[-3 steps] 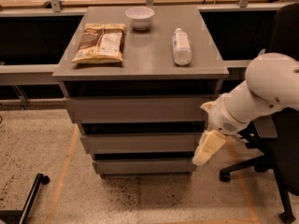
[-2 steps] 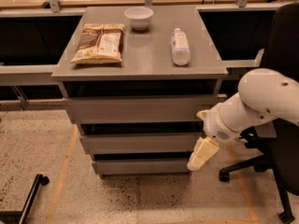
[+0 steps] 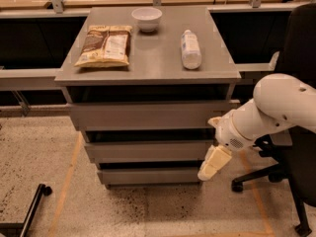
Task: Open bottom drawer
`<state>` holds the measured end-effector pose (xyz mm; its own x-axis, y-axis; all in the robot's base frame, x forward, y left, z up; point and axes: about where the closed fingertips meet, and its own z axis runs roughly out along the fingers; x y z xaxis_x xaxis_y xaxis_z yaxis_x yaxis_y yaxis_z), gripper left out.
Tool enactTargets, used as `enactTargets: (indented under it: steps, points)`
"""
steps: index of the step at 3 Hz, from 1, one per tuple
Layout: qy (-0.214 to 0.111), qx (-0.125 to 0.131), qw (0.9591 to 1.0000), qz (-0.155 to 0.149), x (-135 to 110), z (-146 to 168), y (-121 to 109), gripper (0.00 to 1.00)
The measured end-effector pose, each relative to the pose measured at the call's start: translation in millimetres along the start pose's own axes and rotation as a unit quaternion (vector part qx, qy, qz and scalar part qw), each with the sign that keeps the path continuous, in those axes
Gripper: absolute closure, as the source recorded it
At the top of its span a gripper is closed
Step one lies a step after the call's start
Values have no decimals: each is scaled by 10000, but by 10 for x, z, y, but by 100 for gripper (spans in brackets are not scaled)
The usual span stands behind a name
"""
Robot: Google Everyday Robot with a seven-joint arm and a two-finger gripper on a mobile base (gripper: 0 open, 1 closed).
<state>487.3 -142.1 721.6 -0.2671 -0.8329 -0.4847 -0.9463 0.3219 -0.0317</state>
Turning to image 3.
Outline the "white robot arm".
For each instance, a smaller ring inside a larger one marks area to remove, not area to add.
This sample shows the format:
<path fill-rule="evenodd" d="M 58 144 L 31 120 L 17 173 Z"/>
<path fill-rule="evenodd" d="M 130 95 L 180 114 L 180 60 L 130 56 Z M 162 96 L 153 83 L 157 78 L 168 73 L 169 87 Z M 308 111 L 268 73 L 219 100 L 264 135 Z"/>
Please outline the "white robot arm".
<path fill-rule="evenodd" d="M 210 180 L 239 152 L 267 134 L 300 126 L 316 132 L 316 89 L 299 79 L 280 73 L 263 77 L 253 98 L 222 117 L 211 118 L 216 146 L 209 147 L 197 176 Z"/>

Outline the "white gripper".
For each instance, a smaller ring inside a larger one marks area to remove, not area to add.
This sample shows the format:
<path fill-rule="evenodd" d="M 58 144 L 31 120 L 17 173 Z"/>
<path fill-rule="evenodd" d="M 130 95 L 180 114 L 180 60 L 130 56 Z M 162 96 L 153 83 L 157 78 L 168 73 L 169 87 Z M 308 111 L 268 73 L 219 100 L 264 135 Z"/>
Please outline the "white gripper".
<path fill-rule="evenodd" d="M 251 120 L 244 112 L 229 112 L 210 118 L 207 123 L 216 129 L 215 138 L 221 145 L 209 147 L 197 173 L 202 181 L 210 180 L 231 160 L 231 151 L 238 152 L 255 141 L 250 131 Z"/>

